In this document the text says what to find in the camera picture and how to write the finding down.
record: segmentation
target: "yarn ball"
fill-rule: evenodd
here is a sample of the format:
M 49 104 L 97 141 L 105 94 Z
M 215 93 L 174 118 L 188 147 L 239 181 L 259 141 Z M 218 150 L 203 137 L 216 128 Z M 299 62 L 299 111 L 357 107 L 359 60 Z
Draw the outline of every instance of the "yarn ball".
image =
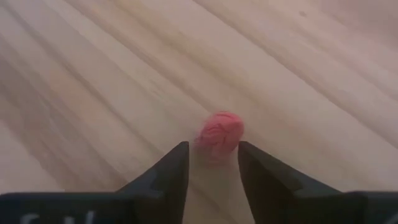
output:
M 211 116 L 196 139 L 197 148 L 209 160 L 220 161 L 238 146 L 244 132 L 242 119 L 227 111 Z

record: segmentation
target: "black device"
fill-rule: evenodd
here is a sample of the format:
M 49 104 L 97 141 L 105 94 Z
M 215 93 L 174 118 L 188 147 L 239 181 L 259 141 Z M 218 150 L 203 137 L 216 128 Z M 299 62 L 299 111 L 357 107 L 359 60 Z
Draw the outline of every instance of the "black device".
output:
M 260 223 L 398 224 L 398 194 L 341 193 L 240 142 L 239 170 Z M 0 196 L 0 224 L 182 223 L 189 143 L 115 193 L 18 193 Z

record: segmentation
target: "pink yarn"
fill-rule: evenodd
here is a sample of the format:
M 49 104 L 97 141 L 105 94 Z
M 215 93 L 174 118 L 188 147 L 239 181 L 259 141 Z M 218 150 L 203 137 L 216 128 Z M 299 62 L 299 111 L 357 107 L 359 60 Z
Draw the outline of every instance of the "pink yarn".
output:
M 244 132 L 242 119 L 230 112 L 211 116 L 200 132 L 196 144 L 210 160 L 222 160 L 238 146 Z

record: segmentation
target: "wood grain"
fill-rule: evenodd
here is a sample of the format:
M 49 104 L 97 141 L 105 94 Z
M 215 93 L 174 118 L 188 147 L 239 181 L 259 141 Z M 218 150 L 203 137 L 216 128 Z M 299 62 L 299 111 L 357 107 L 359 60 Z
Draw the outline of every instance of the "wood grain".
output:
M 219 110 L 337 189 L 398 190 L 396 6 L 0 0 L 0 191 L 116 190 Z M 236 155 L 192 164 L 184 222 L 253 223 Z

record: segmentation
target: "wool ball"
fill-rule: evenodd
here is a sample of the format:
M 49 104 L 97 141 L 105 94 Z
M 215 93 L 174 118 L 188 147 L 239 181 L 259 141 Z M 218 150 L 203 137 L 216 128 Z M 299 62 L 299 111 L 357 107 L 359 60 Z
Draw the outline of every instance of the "wool ball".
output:
M 212 115 L 196 139 L 197 149 L 211 161 L 228 157 L 238 146 L 244 132 L 242 119 L 227 111 Z

